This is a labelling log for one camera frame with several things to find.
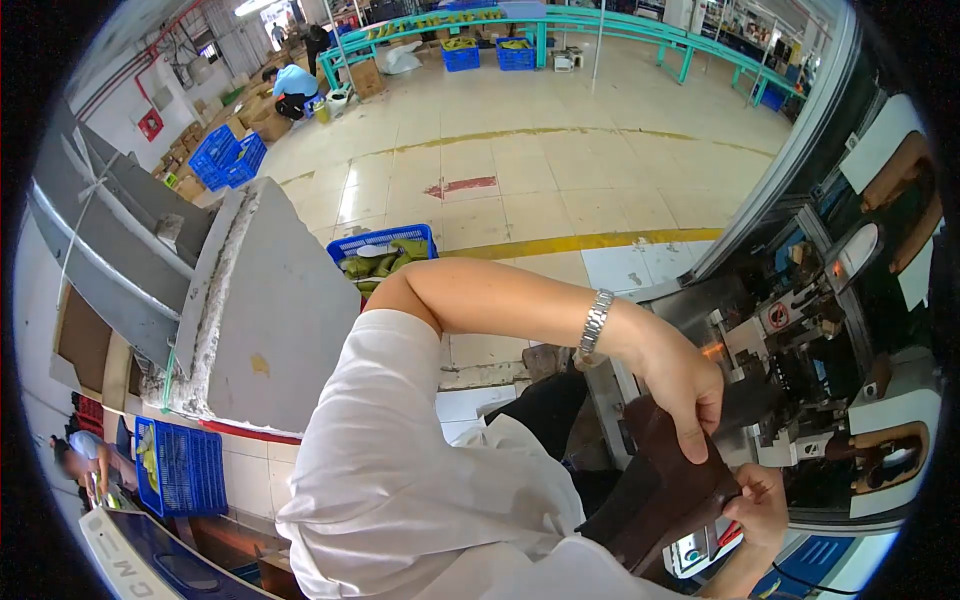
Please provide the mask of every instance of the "person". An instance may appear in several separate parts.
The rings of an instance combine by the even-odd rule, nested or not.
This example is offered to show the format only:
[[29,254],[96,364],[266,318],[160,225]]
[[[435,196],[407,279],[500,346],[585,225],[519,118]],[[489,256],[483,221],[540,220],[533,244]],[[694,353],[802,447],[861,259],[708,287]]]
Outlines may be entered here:
[[[380,282],[324,385],[291,475],[291,499],[276,514],[303,593],[418,600],[679,597],[633,577],[605,548],[576,533],[584,502],[570,471],[538,438],[536,420],[528,425],[504,410],[448,444],[434,409],[444,333],[562,348],[594,339],[592,351],[643,378],[673,417],[684,455],[703,463],[705,435],[720,419],[720,370],[673,326],[626,300],[613,300],[605,321],[592,322],[602,323],[598,336],[584,336],[594,331],[585,322],[602,298],[595,290],[459,257],[410,263]],[[601,304],[595,307],[594,314],[603,313]],[[735,477],[743,496],[725,512],[741,523],[745,539],[703,590],[711,597],[750,593],[786,530],[780,475],[747,465]]]
[[294,121],[303,117],[303,105],[320,91],[317,78],[295,64],[288,64],[282,69],[275,66],[265,69],[263,81],[274,85],[276,111]]
[[283,40],[286,39],[286,32],[283,31],[283,28],[274,22],[274,28],[270,30],[270,37],[276,40],[276,45],[283,47]]
[[54,450],[54,460],[67,477],[75,479],[89,493],[93,492],[91,473],[98,474],[97,489],[102,495],[108,493],[111,481],[129,492],[136,492],[136,464],[129,451],[125,455],[117,444],[107,444],[100,436],[83,431],[76,418],[71,419],[64,430],[64,439],[50,436],[50,447]]
[[[330,34],[320,25],[311,25],[307,35],[303,38],[306,45],[306,61],[310,66],[310,75],[317,77],[317,56],[330,48]],[[340,71],[334,71],[333,77],[340,83]]]

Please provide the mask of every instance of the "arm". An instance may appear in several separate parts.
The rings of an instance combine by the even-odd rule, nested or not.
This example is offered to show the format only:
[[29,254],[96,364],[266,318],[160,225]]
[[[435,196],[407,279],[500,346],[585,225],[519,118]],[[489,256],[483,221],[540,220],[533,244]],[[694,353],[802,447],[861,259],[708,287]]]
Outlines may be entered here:
[[737,470],[736,481],[743,495],[724,507],[724,515],[740,521],[743,542],[697,592],[701,597],[746,598],[783,546],[787,511],[780,471],[747,464]]
[[97,488],[101,495],[106,496],[110,486],[108,479],[110,475],[110,449],[106,444],[97,444],[97,467],[100,472]]
[[[556,346],[580,343],[595,290],[499,263],[442,258],[411,263],[387,277],[367,310],[420,318],[439,336],[487,333]],[[622,360],[670,413],[687,458],[707,459],[704,429],[720,421],[723,376],[673,326],[625,300],[614,300],[597,352]]]

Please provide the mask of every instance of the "warning sign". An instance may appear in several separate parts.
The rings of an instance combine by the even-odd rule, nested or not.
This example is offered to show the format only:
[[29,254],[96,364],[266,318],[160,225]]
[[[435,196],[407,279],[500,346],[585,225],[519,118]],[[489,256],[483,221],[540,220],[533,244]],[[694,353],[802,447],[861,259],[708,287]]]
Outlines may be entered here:
[[783,329],[790,324],[790,313],[783,302],[774,302],[767,309],[767,323],[774,329]]

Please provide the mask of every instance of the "black cable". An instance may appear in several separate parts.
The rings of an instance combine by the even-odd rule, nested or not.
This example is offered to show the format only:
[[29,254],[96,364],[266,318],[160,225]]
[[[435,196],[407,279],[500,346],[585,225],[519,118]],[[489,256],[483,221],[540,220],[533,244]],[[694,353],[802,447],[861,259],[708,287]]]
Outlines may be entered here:
[[801,578],[799,578],[799,577],[794,577],[794,576],[791,575],[790,573],[785,572],[783,569],[780,568],[780,565],[779,565],[779,564],[773,563],[773,565],[774,565],[774,570],[776,570],[776,571],[777,571],[780,575],[782,575],[783,577],[786,577],[787,579],[792,579],[793,581],[797,582],[798,584],[803,584],[804,586],[808,586],[808,587],[810,587],[810,588],[818,589],[818,590],[820,590],[820,591],[828,591],[828,592],[830,592],[830,593],[838,593],[838,594],[841,594],[841,595],[844,595],[844,596],[855,596],[856,594],[858,594],[858,593],[860,593],[861,591],[863,591],[862,589],[859,589],[859,590],[857,590],[857,591],[844,591],[844,590],[842,590],[842,589],[834,589],[834,588],[828,588],[828,587],[826,587],[826,586],[818,586],[818,585],[816,585],[816,584],[811,584],[811,583],[808,582],[808,581],[804,581],[803,579],[801,579]]

